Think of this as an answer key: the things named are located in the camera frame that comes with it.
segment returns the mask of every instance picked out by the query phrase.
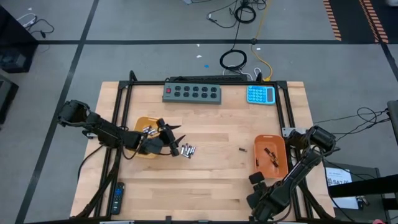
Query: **wooden table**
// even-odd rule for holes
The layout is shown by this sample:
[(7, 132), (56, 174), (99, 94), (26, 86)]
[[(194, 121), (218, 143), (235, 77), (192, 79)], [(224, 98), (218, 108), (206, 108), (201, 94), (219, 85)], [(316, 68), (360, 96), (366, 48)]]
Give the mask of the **wooden table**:
[[(99, 94), (96, 113), (108, 121), (112, 118), (117, 86), (117, 82), (104, 82)], [(288, 86), (296, 126), (310, 128), (312, 119), (303, 83), (288, 82)], [(164, 220), (167, 215), (173, 220), (248, 220), (251, 209), (246, 197), (253, 193), (248, 177), (254, 173), (254, 138), (259, 134), (280, 135), (277, 109), (275, 105), (247, 103), (246, 86), (221, 88), (221, 105), (188, 105), (162, 103), (163, 86), (133, 86), (127, 121), (130, 129), (134, 129), (141, 116), (163, 118), (171, 125), (182, 125), (174, 131), (176, 138), (186, 134), (182, 143), (197, 149), (192, 159), (158, 156), (127, 161), (122, 158), (119, 181), (126, 184), (126, 189), (121, 213), (113, 215), (113, 220)], [(280, 97), (288, 123), (282, 92)], [(97, 139), (89, 140), (86, 156), (97, 147)], [(248, 152), (239, 151), (239, 147)], [(98, 189), (104, 155), (105, 150), (99, 151), (83, 166), (71, 215), (79, 213)], [(267, 184), (275, 181), (267, 179)], [(309, 173), (307, 183), (320, 205), (334, 216), (322, 164)], [(298, 198), (304, 217), (300, 190)], [(108, 193), (104, 195), (102, 214), (107, 201)], [(295, 220), (293, 209), (286, 220)]]

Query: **white paper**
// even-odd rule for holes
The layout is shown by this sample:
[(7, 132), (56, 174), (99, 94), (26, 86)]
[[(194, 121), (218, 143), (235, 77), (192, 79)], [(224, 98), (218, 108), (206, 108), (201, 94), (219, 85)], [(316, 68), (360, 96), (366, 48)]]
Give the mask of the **white paper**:
[[(326, 168), (328, 186), (351, 183), (351, 174), (342, 169)], [(359, 209), (355, 197), (333, 198), (340, 208)]]

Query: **blue calculator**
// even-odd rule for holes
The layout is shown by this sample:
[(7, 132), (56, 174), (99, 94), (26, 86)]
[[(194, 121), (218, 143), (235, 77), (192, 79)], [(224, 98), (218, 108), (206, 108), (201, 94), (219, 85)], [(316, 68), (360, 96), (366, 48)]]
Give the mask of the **blue calculator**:
[(275, 88), (269, 86), (248, 86), (248, 103), (274, 104)]

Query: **yellow cable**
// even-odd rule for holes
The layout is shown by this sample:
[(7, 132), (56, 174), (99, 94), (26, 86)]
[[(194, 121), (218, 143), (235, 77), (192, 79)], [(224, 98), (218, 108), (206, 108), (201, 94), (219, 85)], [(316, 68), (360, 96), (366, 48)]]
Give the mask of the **yellow cable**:
[[(266, 18), (266, 14), (267, 14), (269, 6), (271, 5), (271, 2), (272, 2), (272, 0), (268, 0), (267, 7), (264, 9), (264, 13), (262, 14), (262, 18), (261, 18), (261, 21), (260, 21), (260, 24), (259, 24), (259, 29), (257, 30), (257, 34), (255, 36), (255, 39), (257, 39), (259, 37), (259, 35), (260, 35), (262, 24), (264, 23), (264, 20)], [(271, 77), (272, 77), (272, 74), (274, 73), (274, 71), (272, 70), (271, 65), (268, 64), (268, 62), (266, 62), (262, 58), (260, 58), (260, 56), (258, 56), (257, 53), (255, 53), (255, 51), (253, 50), (253, 45), (251, 45), (251, 52), (254, 54), (254, 56), (256, 56), (256, 58), (258, 60), (260, 60), (260, 62), (264, 63), (265, 65), (267, 65), (269, 67), (269, 76), (267, 78), (263, 78), (263, 80), (266, 81), (266, 82), (270, 81)]]

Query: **orange container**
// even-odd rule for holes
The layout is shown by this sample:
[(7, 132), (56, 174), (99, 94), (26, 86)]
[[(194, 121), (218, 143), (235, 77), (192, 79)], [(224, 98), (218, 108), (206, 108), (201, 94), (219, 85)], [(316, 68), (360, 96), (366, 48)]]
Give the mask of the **orange container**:
[[(276, 167), (265, 148), (273, 152), (277, 158)], [(288, 173), (285, 141), (276, 135), (262, 134), (254, 140), (254, 167), (261, 172), (265, 178), (284, 178)]]

